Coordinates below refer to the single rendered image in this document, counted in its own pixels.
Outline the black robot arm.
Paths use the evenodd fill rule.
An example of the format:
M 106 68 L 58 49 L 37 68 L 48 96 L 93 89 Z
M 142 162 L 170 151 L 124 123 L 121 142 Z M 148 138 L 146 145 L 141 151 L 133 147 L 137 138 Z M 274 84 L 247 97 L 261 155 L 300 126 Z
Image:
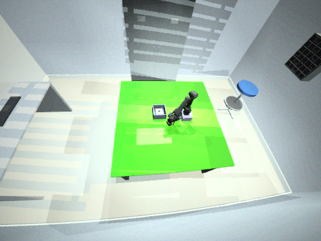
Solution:
M 188 97 L 188 95 L 190 97 Z M 192 111 L 191 105 L 192 105 L 194 99 L 196 99 L 199 94 L 195 90 L 191 90 L 188 93 L 188 95 L 185 97 L 185 99 L 183 100 L 183 102 L 181 103 L 181 105 L 178 108 L 176 108 L 173 112 L 168 114 L 168 117 L 169 117 L 168 122 L 169 123 L 172 123 L 173 121 L 175 121 L 175 119 L 179 118 L 183 109 L 184 109 L 184 111 L 183 111 L 184 115 L 189 115 L 189 113 Z

